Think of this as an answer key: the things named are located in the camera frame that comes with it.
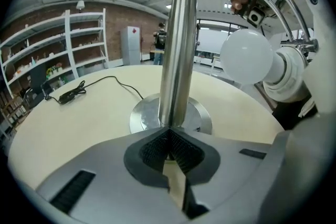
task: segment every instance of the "black cable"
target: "black cable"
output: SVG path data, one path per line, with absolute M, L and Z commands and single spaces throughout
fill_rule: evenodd
M 79 94 L 85 94 L 85 93 L 86 93 L 85 88 L 87 88 L 87 87 L 89 87 L 89 86 L 91 86 L 91 85 L 97 83 L 98 81 L 101 81 L 101 80 L 103 80 L 103 79 L 106 79 L 106 78 L 115 78 L 116 81 L 117 81 L 117 83 L 118 83 L 119 85 L 122 85 L 122 86 L 126 86 L 126 87 L 130 87 L 130 88 L 132 88 L 134 91 L 137 92 L 137 94 L 140 96 L 140 98 L 143 99 L 142 95 L 140 94 L 140 92 L 139 92 L 136 88 L 134 88 L 133 86 L 130 86 L 130 85 L 121 83 L 121 82 L 117 79 L 117 77 L 115 77 L 115 76 L 106 76 L 106 77 L 103 77 L 103 78 L 101 78 L 101 79 L 99 79 L 99 80 L 97 80 L 97 81 L 95 81 L 95 82 L 93 82 L 93 83 L 90 83 L 89 85 L 86 85 L 86 86 L 84 86 L 84 84 L 85 84 L 85 80 L 83 80 L 81 83 L 79 83 L 79 85 L 78 85 L 76 88 L 74 88 L 74 89 L 72 89 L 72 90 L 70 90 L 70 91 L 68 91 L 68 92 L 66 92 L 66 93 L 64 93 L 64 94 L 62 94 L 62 95 L 59 97 L 58 100 L 57 100 L 56 98 L 52 97 L 52 96 L 49 96 L 49 95 L 46 95 L 46 96 L 45 96 L 45 99 L 46 99 L 46 100 L 54 99 L 54 100 L 55 100 L 57 103 L 59 103 L 59 104 L 66 104 L 66 103 L 69 103 L 70 101 L 72 101 L 72 100 L 75 98 L 75 96 L 77 96 L 77 95 L 79 95 Z

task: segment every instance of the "white light bulb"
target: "white light bulb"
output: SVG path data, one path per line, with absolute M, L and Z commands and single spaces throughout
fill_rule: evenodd
M 220 65 L 241 84 L 259 81 L 277 82 L 285 70 L 283 59 L 276 54 L 266 37 L 251 29 L 233 32 L 224 41 Z

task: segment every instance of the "shelf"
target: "shelf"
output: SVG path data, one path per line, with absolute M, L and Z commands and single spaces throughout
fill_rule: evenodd
M 39 65 L 42 64 L 42 63 L 48 62 L 48 61 L 53 60 L 53 59 L 55 59 L 55 58 L 57 58 L 57 57 L 60 57 L 60 56 L 62 56 L 62 55 L 65 55 L 65 54 L 67 54 L 67 53 L 68 53 L 68 51 L 62 51 L 62 52 L 59 52 L 59 53 L 57 53 L 57 54 L 55 54 L 55 55 L 53 55 L 53 56 L 49 56 L 48 58 L 45 58 L 45 59 L 43 59 L 43 60 L 38 61 L 35 65 L 33 65 L 33 66 L 29 67 L 29 68 L 24 69 L 20 74 L 16 75 L 14 78 L 12 78 L 11 80 L 9 80 L 8 85 L 12 84 L 15 80 L 19 79 L 19 78 L 22 77 L 24 74 L 30 72 L 30 71 L 31 71 L 33 68 L 35 68 L 36 66 L 39 66 Z
M 83 49 L 92 48 L 92 47 L 95 47 L 95 46 L 102 46 L 102 45 L 104 45 L 104 42 L 87 44 L 87 45 L 83 45 L 83 46 L 80 46 L 80 47 L 72 48 L 72 51 L 83 50 Z
M 85 12 L 70 14 L 70 23 L 89 22 L 99 20 L 103 17 L 103 12 Z
M 54 79 L 54 78 L 56 78 L 56 77 L 59 77 L 60 75 L 66 73 L 66 72 L 69 72 L 69 71 L 71 71 L 71 70 L 72 70 L 71 67 L 63 68 L 62 71 L 57 72 L 56 74 L 53 74 L 52 76 L 50 76 L 50 77 L 48 78 L 48 80 L 52 80 L 52 79 Z
M 11 47 L 20 41 L 23 41 L 30 36 L 37 34 L 38 32 L 43 32 L 48 29 L 52 29 L 57 26 L 61 26 L 65 24 L 65 16 L 55 17 L 52 19 L 44 20 L 37 24 L 28 26 L 27 28 L 22 29 L 21 31 L 13 34 L 9 38 L 7 38 L 3 43 L 0 44 L 0 48 L 2 47 Z
M 61 41 L 65 39 L 65 34 L 58 34 L 52 37 L 48 37 L 46 39 L 43 39 L 39 42 L 36 42 L 32 45 L 30 45 L 29 47 L 23 49 L 22 51 L 18 52 L 17 54 L 13 55 L 12 57 L 10 57 L 7 61 L 5 61 L 3 63 L 3 66 L 6 66 L 7 64 L 9 64 L 10 62 L 13 61 L 18 61 L 22 58 L 24 58 L 25 56 L 31 54 L 32 52 L 44 47 L 44 46 L 48 46 L 50 44 L 56 43 L 58 41 Z
M 101 57 L 97 57 L 97 58 L 89 59 L 89 60 L 87 60 L 87 61 L 79 62 L 79 63 L 77 63 L 75 66 L 76 66 L 76 68 L 79 68 L 79 67 L 88 65 L 88 64 L 90 64 L 90 63 L 98 62 L 98 61 L 101 61 L 101 60 L 106 60 L 106 57 L 105 57 L 105 56 L 101 56 Z
M 91 27 L 84 29 L 75 29 L 70 32 L 71 37 L 79 37 L 83 35 L 90 35 L 99 33 L 99 31 L 103 30 L 103 27 Z

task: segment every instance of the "person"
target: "person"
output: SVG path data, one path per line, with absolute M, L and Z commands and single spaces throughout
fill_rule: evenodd
M 164 24 L 159 23 L 159 31 L 154 32 L 155 37 L 155 50 L 164 51 L 164 46 L 166 44 L 167 32 L 164 30 Z M 154 55 L 154 65 L 163 65 L 163 54 L 155 53 Z
M 235 12 L 236 10 L 241 10 L 244 4 L 247 4 L 249 0 L 230 0 L 231 10 Z M 308 7 L 313 14 L 313 24 L 314 24 L 314 35 L 319 42 L 319 47 L 329 46 L 333 44 L 331 40 L 335 33 L 335 20 L 333 14 L 330 12 L 330 7 L 327 0 L 306 0 Z M 305 77 L 309 73 L 314 74 L 313 66 L 306 69 Z M 285 130 L 292 129 L 298 122 L 304 118 L 309 118 L 317 113 L 317 107 L 311 106 L 311 110 L 308 110 L 303 117 L 299 117 L 300 112 L 305 107 L 305 104 L 311 101 L 312 95 L 301 101 L 293 103 L 278 103 L 278 106 L 273 111 L 273 116 L 278 120 Z

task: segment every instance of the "white shelving unit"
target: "white shelving unit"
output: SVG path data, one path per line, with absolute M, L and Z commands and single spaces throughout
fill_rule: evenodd
M 63 56 L 63 55 L 68 55 L 69 57 L 69 62 L 70 62 L 70 67 L 65 67 L 62 69 L 62 71 L 58 72 L 57 74 L 54 74 L 49 77 L 49 80 L 54 79 L 66 72 L 72 72 L 75 78 L 78 78 L 78 72 L 77 68 L 88 65 L 93 62 L 98 62 L 98 61 L 105 61 L 108 63 L 108 53 L 107 53 L 107 44 L 106 44 L 106 26 L 105 26 L 105 16 L 106 16 L 106 10 L 103 9 L 103 12 L 91 12 L 91 13 L 76 13 L 76 14 L 70 14 L 70 10 L 66 10 L 65 14 L 59 17 L 55 17 L 52 19 L 48 19 L 42 22 L 39 22 L 37 24 L 31 25 L 25 29 L 20 30 L 19 32 L 13 34 L 9 38 L 7 38 L 4 42 L 0 43 L 0 54 L 1 54 L 1 49 L 4 47 L 10 48 L 19 42 L 22 42 L 26 40 L 27 38 L 36 35 L 38 33 L 44 32 L 46 30 L 58 27 L 58 26 L 64 26 L 65 32 L 48 37 L 46 39 L 40 40 L 39 42 L 36 42 L 34 44 L 31 44 L 29 47 L 21 50 L 20 52 L 16 53 L 15 55 L 11 56 L 9 59 L 5 60 L 4 62 L 2 61 L 2 57 L 0 57 L 0 66 L 2 73 L 4 75 L 4 80 L 6 83 L 6 86 L 8 88 L 9 93 L 13 97 L 12 91 L 10 89 L 10 85 L 15 82 L 17 79 L 25 75 L 26 73 L 30 72 L 33 68 L 36 66 L 48 62 L 50 60 L 53 60 L 57 57 Z M 98 21 L 99 27 L 91 27 L 91 28 L 84 28 L 84 29 L 74 29 L 71 30 L 70 25 L 73 23 L 79 23 L 79 22 L 89 22 L 89 21 Z M 100 34 L 101 36 L 101 42 L 96 42 L 93 44 L 87 44 L 83 45 L 80 47 L 72 48 L 71 45 L 71 38 L 74 37 L 79 37 L 83 35 L 90 35 L 90 34 Z M 52 44 L 55 44 L 61 40 L 66 41 L 66 50 L 58 52 L 52 56 L 49 56 L 44 59 L 40 59 L 36 62 L 35 65 L 29 66 L 28 68 L 25 68 L 21 70 L 21 72 L 14 76 L 12 79 L 7 80 L 5 70 L 8 64 L 12 63 L 14 64 L 15 62 L 21 60 L 22 58 L 30 55 L 32 52 L 39 50 L 45 46 L 52 46 Z M 96 46 L 102 46 L 101 51 L 101 56 L 93 59 L 88 59 L 83 62 L 75 62 L 74 60 L 74 53 L 75 51 L 78 50 L 83 50 L 87 48 L 92 48 Z

